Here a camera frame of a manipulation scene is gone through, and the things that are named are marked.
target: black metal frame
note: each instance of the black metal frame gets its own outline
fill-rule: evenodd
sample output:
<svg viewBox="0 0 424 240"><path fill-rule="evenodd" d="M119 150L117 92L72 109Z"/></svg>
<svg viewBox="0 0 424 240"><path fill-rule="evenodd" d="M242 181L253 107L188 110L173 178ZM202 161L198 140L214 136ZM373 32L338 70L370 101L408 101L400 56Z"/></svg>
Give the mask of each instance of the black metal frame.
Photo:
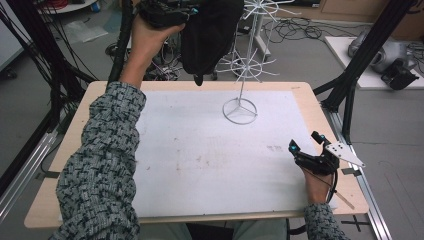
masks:
<svg viewBox="0 0 424 240"><path fill-rule="evenodd" d="M61 88L66 90L66 97L70 101L79 102L84 96L85 90L82 88L80 78L87 83L96 81L86 73L80 71L70 64L59 46L57 45L51 31L45 25L39 12L37 11L33 1L29 0L6 0L16 17L21 22L22 26L27 31L36 46L39 54L44 58L50 67L51 74L51 110L45 116L38 128L34 131L25 146L20 150L13 162L9 165L6 171L0 176L0 197L6 192L8 186L13 181L15 176L21 170L21 167L27 161L33 149L37 146L40 139L46 132L51 132L60 121L60 112L63 107L63 100L60 96ZM10 24L7 16L0 12L0 20L4 22L10 32L16 37L24 50L29 53L32 60L37 63L38 60L34 57L33 49L28 46L25 40Z"/></svg>
<svg viewBox="0 0 424 240"><path fill-rule="evenodd" d="M396 26L404 18L414 2L414 0L391 0L388 2L345 71L331 82L314 89L315 95L333 89L328 98L321 102L322 107L328 109L330 112L337 112L340 104L346 98L342 135L348 144L351 144L350 128L352 123L353 102L359 77L390 37Z"/></svg>

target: wrist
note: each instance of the wrist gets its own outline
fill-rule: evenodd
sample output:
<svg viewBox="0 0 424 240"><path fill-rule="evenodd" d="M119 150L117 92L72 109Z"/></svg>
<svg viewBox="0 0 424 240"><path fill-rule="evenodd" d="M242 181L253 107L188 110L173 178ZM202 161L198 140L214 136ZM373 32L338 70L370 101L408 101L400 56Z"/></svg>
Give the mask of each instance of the wrist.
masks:
<svg viewBox="0 0 424 240"><path fill-rule="evenodd" d="M322 194L311 194L308 196L308 202L309 204L314 204L314 203L327 203L327 195L322 195Z"/></svg>
<svg viewBox="0 0 424 240"><path fill-rule="evenodd" d="M124 71L121 75L121 82L129 83L136 88L141 87L141 82L143 81L144 74L146 73L147 67L149 67L151 60L133 60L129 59L127 65L125 66Z"/></svg>

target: cardboard box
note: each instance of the cardboard box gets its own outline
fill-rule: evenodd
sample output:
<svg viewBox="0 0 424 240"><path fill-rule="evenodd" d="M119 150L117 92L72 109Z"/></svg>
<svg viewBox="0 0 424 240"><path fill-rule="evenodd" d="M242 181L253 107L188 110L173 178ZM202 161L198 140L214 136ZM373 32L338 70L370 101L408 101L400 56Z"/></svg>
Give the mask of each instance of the cardboard box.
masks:
<svg viewBox="0 0 424 240"><path fill-rule="evenodd" d="M323 2L322 13L377 16L387 2L388 0L326 0Z"/></svg>
<svg viewBox="0 0 424 240"><path fill-rule="evenodd" d="M399 23L392 37L396 40L422 40L424 37L424 1L417 1Z"/></svg>

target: hand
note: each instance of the hand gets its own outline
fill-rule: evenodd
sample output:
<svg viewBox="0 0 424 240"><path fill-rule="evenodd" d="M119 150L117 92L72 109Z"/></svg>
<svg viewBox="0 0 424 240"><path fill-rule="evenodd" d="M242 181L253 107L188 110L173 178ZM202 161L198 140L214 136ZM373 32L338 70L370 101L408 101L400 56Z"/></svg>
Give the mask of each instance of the hand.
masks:
<svg viewBox="0 0 424 240"><path fill-rule="evenodd" d="M183 30L184 25L157 29L136 16L132 27L130 60L138 63L150 62L159 52L166 38Z"/></svg>
<svg viewBox="0 0 424 240"><path fill-rule="evenodd" d="M311 171L301 168L305 175L306 192L309 204L326 203L327 194L333 182L333 175L316 175Z"/></svg>
<svg viewBox="0 0 424 240"><path fill-rule="evenodd" d="M140 88L146 69L152 58L159 52L166 38L183 30L184 24L164 29L156 29L147 24L140 16L135 16L132 26L131 53L121 82Z"/></svg>

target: wire stand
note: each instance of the wire stand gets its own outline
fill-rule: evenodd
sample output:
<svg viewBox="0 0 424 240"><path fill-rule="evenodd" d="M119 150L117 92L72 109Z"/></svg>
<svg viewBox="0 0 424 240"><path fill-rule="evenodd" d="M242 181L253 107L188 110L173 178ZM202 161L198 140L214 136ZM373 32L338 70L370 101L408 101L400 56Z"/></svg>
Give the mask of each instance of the wire stand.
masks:
<svg viewBox="0 0 424 240"><path fill-rule="evenodd" d="M254 60L253 58L256 55L257 49L252 54L252 48L253 48L253 42L255 35L257 33L256 28L260 28L261 26L258 26L258 20L259 16L262 15L269 15L273 19L272 27L275 22L277 22L275 15L276 12L279 10L278 3L288 3L293 1L279 1L274 2L271 0L257 0L256 2L251 1L245 1L245 7L251 10L246 10L245 16L243 16L243 19L247 19L250 15L253 16L253 24L252 29L250 31L250 39L249 39L249 45L247 49L247 55L245 58L241 57L238 51L236 50L236 38L234 38L234 46L232 51L232 59L226 60L222 59L223 64L230 65L229 69L226 70L217 70L217 72L228 72L232 71L236 76L238 76L236 83L242 79L242 85L240 89L240 94L238 97L231 99L224 103L222 106L222 113L224 116L232 123L245 125L252 123L256 120L256 117L258 116L258 111L255 106L255 104L246 99L243 98L243 88L244 83L246 79L254 78L256 81L262 83L261 80L259 80L258 76L262 73L266 73L269 75L277 76L279 74L266 72L263 70L263 66L266 64L270 64L275 62L275 60L272 61L265 61L266 55L264 54L262 61ZM268 42L266 44L266 50L268 50L269 42L270 42L271 36L268 38Z"/></svg>

